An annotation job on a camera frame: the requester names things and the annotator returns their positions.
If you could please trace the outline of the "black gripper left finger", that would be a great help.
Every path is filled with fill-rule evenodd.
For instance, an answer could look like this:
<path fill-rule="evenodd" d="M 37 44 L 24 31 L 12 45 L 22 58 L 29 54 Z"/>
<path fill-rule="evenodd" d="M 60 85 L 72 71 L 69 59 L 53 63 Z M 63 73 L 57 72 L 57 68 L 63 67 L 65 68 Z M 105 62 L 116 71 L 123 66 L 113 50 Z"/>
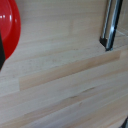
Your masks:
<path fill-rule="evenodd" d="M 4 47 L 3 47 L 3 42 L 1 38 L 1 33 L 0 33 L 0 70 L 5 62 L 5 53 L 4 53 Z"/>

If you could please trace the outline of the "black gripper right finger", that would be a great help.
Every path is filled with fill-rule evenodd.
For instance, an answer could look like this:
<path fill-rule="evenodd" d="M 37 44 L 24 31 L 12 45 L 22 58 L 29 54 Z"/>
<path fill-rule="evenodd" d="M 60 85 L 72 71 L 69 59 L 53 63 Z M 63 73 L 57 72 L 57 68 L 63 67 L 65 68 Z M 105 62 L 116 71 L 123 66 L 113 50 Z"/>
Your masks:
<path fill-rule="evenodd" d="M 122 128 L 128 128 L 128 117 L 125 119 Z"/>

